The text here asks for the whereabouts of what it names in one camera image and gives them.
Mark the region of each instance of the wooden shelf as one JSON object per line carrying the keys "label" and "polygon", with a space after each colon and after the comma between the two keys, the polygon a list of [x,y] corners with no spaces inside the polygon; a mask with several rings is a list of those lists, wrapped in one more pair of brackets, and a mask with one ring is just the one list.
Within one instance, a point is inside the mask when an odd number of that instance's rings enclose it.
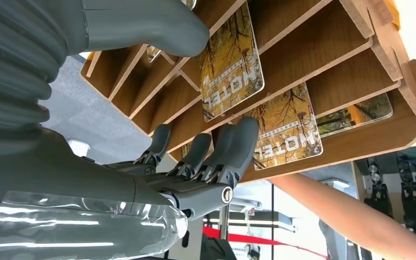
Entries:
{"label": "wooden shelf", "polygon": [[266,179],[403,150],[416,141],[416,116],[398,90],[390,94],[394,113],[385,120],[322,139],[323,154],[255,171],[251,165],[241,182]]}
{"label": "wooden shelf", "polygon": [[[198,0],[193,12],[213,35],[246,0]],[[291,174],[402,149],[416,139],[416,63],[380,1],[251,0],[265,87],[223,116],[204,121],[196,57],[165,52],[147,62],[146,45],[92,54],[81,75],[145,134],[169,124],[169,154],[198,133],[217,131],[306,82],[317,118],[389,93],[391,118],[323,139],[322,155],[261,171],[242,181]]]}
{"label": "wooden shelf", "polygon": [[230,109],[222,119],[208,123],[203,117],[194,116],[203,110],[202,104],[197,103],[198,107],[176,119],[169,151],[355,56],[372,43],[371,38],[365,39],[360,34],[342,5],[332,1],[261,55],[265,81],[261,92]]}
{"label": "wooden shelf", "polygon": [[401,81],[390,79],[370,49],[307,81],[317,118],[400,86]]}

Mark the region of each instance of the metal pole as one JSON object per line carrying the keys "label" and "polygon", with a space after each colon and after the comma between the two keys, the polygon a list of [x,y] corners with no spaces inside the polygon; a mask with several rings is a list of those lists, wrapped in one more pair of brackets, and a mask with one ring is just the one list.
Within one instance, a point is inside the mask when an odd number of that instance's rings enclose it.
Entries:
{"label": "metal pole", "polygon": [[221,232],[220,238],[223,240],[227,240],[228,234],[228,221],[229,221],[229,213],[230,213],[230,204],[227,204],[225,207],[222,207],[219,210],[219,229]]}

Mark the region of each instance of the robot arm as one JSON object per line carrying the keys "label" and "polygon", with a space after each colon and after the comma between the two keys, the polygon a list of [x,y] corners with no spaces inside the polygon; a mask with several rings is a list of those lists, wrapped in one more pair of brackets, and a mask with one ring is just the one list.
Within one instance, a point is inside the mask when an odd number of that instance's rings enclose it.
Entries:
{"label": "robot arm", "polygon": [[178,56],[203,50],[208,29],[179,0],[0,0],[0,259],[129,259],[167,250],[195,219],[231,200],[257,139],[243,119],[203,161],[207,136],[157,174],[170,129],[133,162],[75,156],[40,126],[67,55],[152,44]]}

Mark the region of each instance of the transparent plastic cover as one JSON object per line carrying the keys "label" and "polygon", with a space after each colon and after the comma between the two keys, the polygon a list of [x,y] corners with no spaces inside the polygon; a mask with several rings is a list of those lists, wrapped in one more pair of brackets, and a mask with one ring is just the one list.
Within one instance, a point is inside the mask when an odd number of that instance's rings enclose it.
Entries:
{"label": "transparent plastic cover", "polygon": [[172,206],[11,191],[0,203],[0,260],[135,259],[186,230]]}

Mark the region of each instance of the red rope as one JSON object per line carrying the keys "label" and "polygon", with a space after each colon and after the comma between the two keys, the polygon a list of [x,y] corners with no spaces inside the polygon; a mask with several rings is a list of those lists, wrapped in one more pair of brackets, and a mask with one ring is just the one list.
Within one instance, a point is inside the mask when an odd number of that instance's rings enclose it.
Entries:
{"label": "red rope", "polygon": [[[212,238],[220,238],[221,232],[217,229],[214,229],[212,227],[207,227],[204,226],[203,227],[203,233],[207,236],[207,237],[212,237]],[[244,236],[244,235],[237,235],[237,234],[229,234],[228,236],[228,241],[230,242],[241,242],[241,243],[249,243],[249,244],[262,244],[262,245],[284,245],[284,246],[292,246],[293,248],[297,248],[300,250],[304,250],[307,252],[310,252],[312,254],[315,254],[317,256],[320,256],[324,259],[328,259],[328,256],[322,255],[320,253],[317,252],[313,252],[309,249],[306,248],[302,248],[298,245],[290,245],[290,244],[286,244],[286,243],[281,243],[275,240],[271,240],[271,239],[265,239],[265,238],[261,238],[261,237],[253,237],[253,236]]]}

